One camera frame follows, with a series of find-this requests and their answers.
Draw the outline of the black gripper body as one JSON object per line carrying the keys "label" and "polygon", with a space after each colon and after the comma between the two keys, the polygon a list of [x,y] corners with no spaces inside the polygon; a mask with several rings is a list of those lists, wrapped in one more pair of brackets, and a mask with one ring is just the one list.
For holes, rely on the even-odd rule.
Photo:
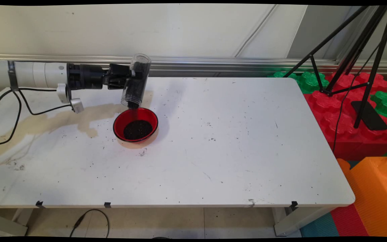
{"label": "black gripper body", "polygon": [[102,89],[108,73],[98,65],[80,64],[80,89]]}

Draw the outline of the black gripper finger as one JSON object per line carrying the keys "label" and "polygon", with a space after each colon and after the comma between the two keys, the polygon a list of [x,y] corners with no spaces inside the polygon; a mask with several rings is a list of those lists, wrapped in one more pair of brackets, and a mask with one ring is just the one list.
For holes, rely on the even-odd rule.
{"label": "black gripper finger", "polygon": [[127,79],[135,78],[137,76],[134,70],[131,70],[130,67],[119,64],[110,64],[109,65],[109,78],[110,79]]}
{"label": "black gripper finger", "polygon": [[108,79],[108,89],[124,89],[127,79]]}

